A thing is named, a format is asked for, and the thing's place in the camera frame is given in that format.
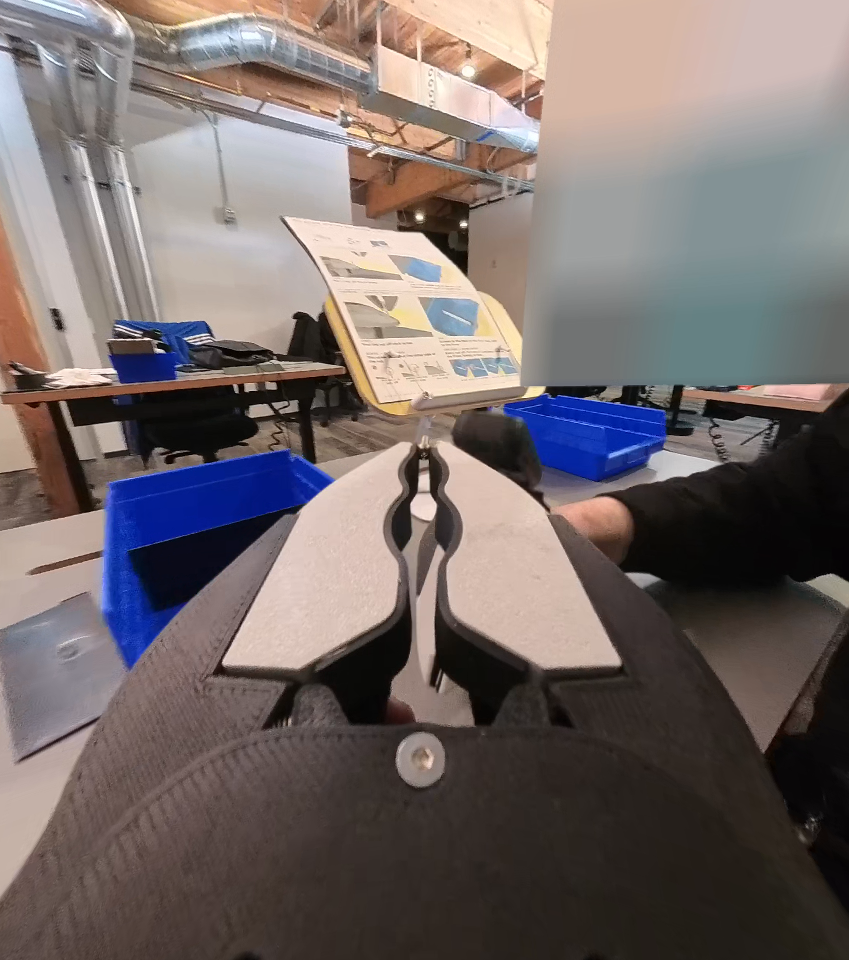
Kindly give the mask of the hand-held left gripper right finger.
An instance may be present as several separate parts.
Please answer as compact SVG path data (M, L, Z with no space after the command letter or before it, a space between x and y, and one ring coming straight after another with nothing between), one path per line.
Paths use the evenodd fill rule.
M431 447L429 483L428 682L485 726L517 688L620 678L623 657L547 507L450 442Z

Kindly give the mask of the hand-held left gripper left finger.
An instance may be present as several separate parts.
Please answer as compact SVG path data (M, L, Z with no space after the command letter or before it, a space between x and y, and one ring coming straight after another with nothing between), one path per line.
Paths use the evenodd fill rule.
M296 514L220 662L241 679L322 685L347 718L379 723L413 637L410 500L416 446L399 442Z

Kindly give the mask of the person's right forearm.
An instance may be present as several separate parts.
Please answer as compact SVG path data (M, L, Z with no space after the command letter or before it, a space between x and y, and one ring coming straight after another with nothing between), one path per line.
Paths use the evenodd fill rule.
M633 521L623 570L696 587L829 574L849 582L849 390L754 462L632 486L610 499Z

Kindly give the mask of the person's right hand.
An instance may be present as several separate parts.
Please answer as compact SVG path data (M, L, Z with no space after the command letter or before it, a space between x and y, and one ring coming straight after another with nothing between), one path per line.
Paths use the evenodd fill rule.
M614 564L621 566L625 561L634 541L635 521L621 500L596 496L559 506L553 513Z

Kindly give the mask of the blue plastic bin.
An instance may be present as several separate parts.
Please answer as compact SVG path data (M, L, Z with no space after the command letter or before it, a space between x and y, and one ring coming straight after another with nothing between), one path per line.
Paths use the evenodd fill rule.
M667 438L664 411L597 399L544 393L503 413L525 423L542 466L593 482L644 468Z
M333 481L278 450L110 483L102 614L125 665L262 534Z

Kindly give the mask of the acrylic stand with instruction sheet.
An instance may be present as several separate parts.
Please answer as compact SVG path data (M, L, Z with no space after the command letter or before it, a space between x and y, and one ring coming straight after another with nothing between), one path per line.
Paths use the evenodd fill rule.
M422 233L281 217L318 270L380 402L511 392L518 361L479 291Z

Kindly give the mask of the black office chair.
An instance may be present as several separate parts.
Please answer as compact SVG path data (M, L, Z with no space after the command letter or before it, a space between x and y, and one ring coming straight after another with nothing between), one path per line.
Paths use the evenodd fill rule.
M245 410L233 409L126 421L122 432L130 452L148 466L157 450L166 452L167 463L185 455L214 462L220 450L240 447L256 437L259 426Z

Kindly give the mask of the black jacket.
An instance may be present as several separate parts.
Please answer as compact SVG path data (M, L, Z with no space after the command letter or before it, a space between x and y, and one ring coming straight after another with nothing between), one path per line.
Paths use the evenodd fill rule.
M321 311L317 317L305 311L296 311L292 319L294 326L287 351L290 359L311 361L325 366L345 366L343 354L325 311ZM324 428L329 427L334 416L347 416L356 423L366 410L347 370L342 374L327 376L319 381L315 390L321 398L319 423Z

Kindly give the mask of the small blue bin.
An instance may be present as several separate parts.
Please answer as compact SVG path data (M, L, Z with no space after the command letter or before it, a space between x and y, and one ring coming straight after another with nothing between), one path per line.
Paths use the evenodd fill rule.
M179 357L175 352L112 353L108 359L118 382L124 385L177 379Z

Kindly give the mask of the blue striped jacket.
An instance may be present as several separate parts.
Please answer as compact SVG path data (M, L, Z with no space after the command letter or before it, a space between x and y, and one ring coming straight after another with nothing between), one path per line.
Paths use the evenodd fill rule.
M215 340L205 321L146 321L119 319L110 331L113 340L149 341L157 354L174 357L177 367L192 366L191 349Z

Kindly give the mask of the wooden table with pink sheet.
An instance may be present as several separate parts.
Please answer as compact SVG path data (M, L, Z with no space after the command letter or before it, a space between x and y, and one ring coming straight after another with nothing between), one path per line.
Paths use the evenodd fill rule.
M682 397L703 404L710 424L742 419L776 425L774 445L799 434L849 390L849 384L764 385L749 388L684 387Z

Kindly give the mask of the dark metal plate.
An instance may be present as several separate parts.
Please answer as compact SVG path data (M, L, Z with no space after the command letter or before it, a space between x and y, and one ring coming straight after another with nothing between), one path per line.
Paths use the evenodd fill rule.
M0 682L14 762L95 723L128 672L92 594L0 629Z

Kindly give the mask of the white gloves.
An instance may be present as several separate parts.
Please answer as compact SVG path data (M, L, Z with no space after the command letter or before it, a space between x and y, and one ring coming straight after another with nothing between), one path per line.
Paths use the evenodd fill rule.
M44 387L56 390L110 386L115 382L117 382L117 372L112 367L66 367L44 376Z

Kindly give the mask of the rectangular metal air duct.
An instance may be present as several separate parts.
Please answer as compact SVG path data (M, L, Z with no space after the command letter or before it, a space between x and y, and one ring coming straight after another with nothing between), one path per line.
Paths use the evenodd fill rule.
M448 137L536 154L540 122L493 90L377 44L362 106Z

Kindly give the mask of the round silver air duct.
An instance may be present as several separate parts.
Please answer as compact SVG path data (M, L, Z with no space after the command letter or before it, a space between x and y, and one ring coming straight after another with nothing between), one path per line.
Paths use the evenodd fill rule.
M127 260L134 303L162 312L123 148L134 64L198 71L263 65L356 94L372 67L292 23L229 13L164 27L94 1L0 1L0 28L34 43L79 187L90 236L119 316L130 318L113 237Z

